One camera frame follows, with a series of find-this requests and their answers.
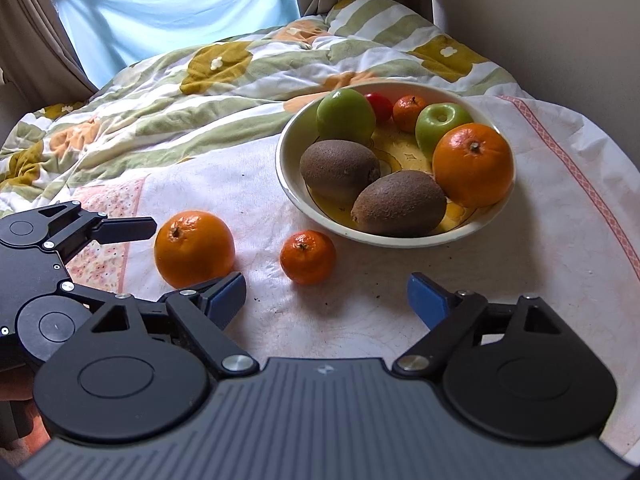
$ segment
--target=green apple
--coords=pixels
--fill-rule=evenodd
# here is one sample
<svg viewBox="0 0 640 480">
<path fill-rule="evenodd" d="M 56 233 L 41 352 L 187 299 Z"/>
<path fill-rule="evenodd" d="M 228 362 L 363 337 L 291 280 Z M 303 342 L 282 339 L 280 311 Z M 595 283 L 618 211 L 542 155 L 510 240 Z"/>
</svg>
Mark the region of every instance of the green apple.
<svg viewBox="0 0 640 480">
<path fill-rule="evenodd" d="M 368 146 L 376 115 L 364 95 L 352 88 L 340 88 L 320 101 L 316 122 L 320 140 L 352 140 Z"/>
<path fill-rule="evenodd" d="M 418 115 L 418 121 L 415 123 L 415 140 L 421 152 L 432 158 L 433 150 L 447 132 L 473 121 L 469 112 L 455 103 L 429 105 Z"/>
</svg>

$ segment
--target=red tomato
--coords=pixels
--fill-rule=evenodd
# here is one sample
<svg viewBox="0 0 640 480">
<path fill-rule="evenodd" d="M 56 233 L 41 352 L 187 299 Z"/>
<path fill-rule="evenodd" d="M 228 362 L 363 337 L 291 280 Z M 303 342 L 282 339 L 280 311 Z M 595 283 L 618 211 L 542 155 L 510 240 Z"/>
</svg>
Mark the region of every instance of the red tomato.
<svg viewBox="0 0 640 480">
<path fill-rule="evenodd" d="M 376 92 L 366 94 L 365 97 L 367 101 L 369 101 L 371 108 L 373 108 L 373 113 L 376 115 L 376 122 L 378 124 L 386 123 L 394 112 L 394 106 L 391 104 L 391 101 Z"/>
</svg>

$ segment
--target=bowl rim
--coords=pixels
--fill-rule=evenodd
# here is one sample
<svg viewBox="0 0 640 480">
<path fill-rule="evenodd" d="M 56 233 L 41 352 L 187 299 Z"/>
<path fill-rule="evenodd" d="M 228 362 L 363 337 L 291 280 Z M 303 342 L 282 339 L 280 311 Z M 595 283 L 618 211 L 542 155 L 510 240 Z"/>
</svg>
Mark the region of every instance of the bowl rim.
<svg viewBox="0 0 640 480">
<path fill-rule="evenodd" d="M 371 81 L 371 82 L 363 82 L 355 85 L 345 86 L 343 88 L 357 88 L 359 86 L 370 86 L 370 85 L 385 85 L 385 84 L 402 84 L 408 83 L 414 86 L 423 86 L 425 88 L 433 89 L 437 92 L 441 92 L 443 94 L 447 94 L 451 98 L 456 101 L 463 100 L 459 95 L 441 88 L 437 88 L 430 85 L 425 85 L 417 82 L 409 82 L 409 81 L 397 81 L 397 80 L 386 80 L 386 81 Z M 469 236 L 476 231 L 479 231 L 482 227 L 491 222 L 504 208 L 506 203 L 509 201 L 511 197 L 511 193 L 513 192 L 513 188 L 515 186 L 516 181 L 516 165 L 515 165 L 515 155 L 513 153 L 513 149 L 506 137 L 500 132 L 500 129 L 495 125 L 495 123 L 481 110 L 478 110 L 487 120 L 489 125 L 498 132 L 499 135 L 506 140 L 507 144 L 511 149 L 511 158 L 513 159 L 513 179 L 511 181 L 511 186 L 507 191 L 507 194 L 503 197 L 500 202 L 493 204 L 492 206 L 488 206 L 487 208 L 476 209 L 471 216 L 466 219 L 461 225 L 455 227 L 451 231 L 447 231 L 445 233 L 440 233 L 436 235 L 423 236 L 417 238 L 397 238 L 397 237 L 389 237 L 389 236 L 379 236 L 372 235 L 369 233 L 365 233 L 363 231 L 358 231 L 356 229 L 352 229 L 350 227 L 346 227 L 338 222 L 331 220 L 329 217 L 319 213 L 315 209 L 313 209 L 309 204 L 307 204 L 304 200 L 300 200 L 295 193 L 290 188 L 290 182 L 285 176 L 285 172 L 282 167 L 282 146 L 284 144 L 284 140 L 289 130 L 292 127 L 292 124 L 296 120 L 296 118 L 302 115 L 307 108 L 313 106 L 319 100 L 323 99 L 324 95 L 314 99 L 309 102 L 302 108 L 292 118 L 290 118 L 289 122 L 287 122 L 286 126 L 282 129 L 282 133 L 280 134 L 280 138 L 278 139 L 278 144 L 276 146 L 275 153 L 275 162 L 276 162 L 276 174 L 278 175 L 278 181 L 280 186 L 282 187 L 284 193 L 287 195 L 288 199 L 291 203 L 303 214 L 307 217 L 311 218 L 317 224 L 320 224 L 325 229 L 340 235 L 342 237 L 348 238 L 350 240 L 354 240 L 357 242 L 362 242 L 369 245 L 374 245 L 377 247 L 388 247 L 388 248 L 405 248 L 405 249 L 418 249 L 425 247 L 435 247 L 443 244 L 448 244 L 455 240 L 459 240 L 460 238 L 464 238 Z"/>
</svg>

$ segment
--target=bed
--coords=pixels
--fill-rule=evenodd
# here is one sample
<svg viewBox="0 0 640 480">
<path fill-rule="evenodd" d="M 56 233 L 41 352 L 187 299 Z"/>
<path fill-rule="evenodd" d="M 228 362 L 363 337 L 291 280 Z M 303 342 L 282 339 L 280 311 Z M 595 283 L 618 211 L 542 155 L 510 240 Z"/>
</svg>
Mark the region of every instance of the bed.
<svg viewBox="0 0 640 480">
<path fill-rule="evenodd" d="M 518 185 L 480 233 L 429 250 L 334 239 L 338 271 L 292 286 L 277 254 L 312 227 L 277 183 L 278 134 L 306 103 L 394 78 L 456 92 L 508 136 Z M 66 200 L 110 216 L 209 210 L 231 228 L 247 302 L 227 331 L 268 356 L 382 356 L 426 328 L 404 299 L 409 273 L 494 301 L 535 291 L 613 371 L 620 388 L 603 434 L 620 454 L 640 438 L 640 174 L 587 118 L 532 99 L 503 68 L 391 0 L 343 0 L 327 15 L 175 50 L 121 71 L 87 103 L 22 118 L 0 152 L 0 216 Z M 69 264 L 78 283 L 157 299 L 170 290 L 152 240 L 90 245 Z"/>
</svg>

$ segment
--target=ribbed gray panel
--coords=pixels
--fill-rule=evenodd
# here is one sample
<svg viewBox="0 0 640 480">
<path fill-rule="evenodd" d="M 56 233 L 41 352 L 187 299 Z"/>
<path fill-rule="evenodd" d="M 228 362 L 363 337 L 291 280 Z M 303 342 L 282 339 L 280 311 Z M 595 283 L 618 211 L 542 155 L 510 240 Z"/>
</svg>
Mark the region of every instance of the ribbed gray panel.
<svg viewBox="0 0 640 480">
<path fill-rule="evenodd" d="M 428 383 L 393 378 L 381 360 L 271 359 L 257 376 L 222 383 L 159 440 L 97 449 L 54 439 L 20 472 L 27 480 L 622 480 L 631 468 L 595 438 L 553 448 L 491 440 L 444 410 Z"/>
</svg>

